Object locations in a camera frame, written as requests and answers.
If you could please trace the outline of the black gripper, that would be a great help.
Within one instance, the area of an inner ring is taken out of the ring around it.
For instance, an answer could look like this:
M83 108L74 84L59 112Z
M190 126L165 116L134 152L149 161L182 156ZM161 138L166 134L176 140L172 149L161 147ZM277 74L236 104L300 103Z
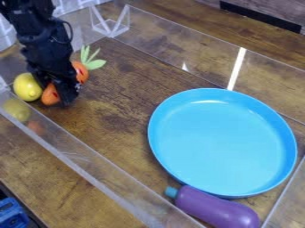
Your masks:
M17 20L17 37L25 46L27 69L42 89L54 83L63 106L70 106L79 96L82 84L71 66L71 38L66 21L51 18Z

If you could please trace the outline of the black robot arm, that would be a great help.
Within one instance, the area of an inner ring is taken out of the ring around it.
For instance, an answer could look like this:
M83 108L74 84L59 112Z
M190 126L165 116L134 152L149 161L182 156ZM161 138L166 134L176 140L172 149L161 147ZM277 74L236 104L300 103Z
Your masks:
M47 88L55 85L61 104L69 106L77 99L81 83L71 64L73 33L57 18L51 0L0 0L0 13L17 30L17 39L23 45L22 54L27 59L27 70Z

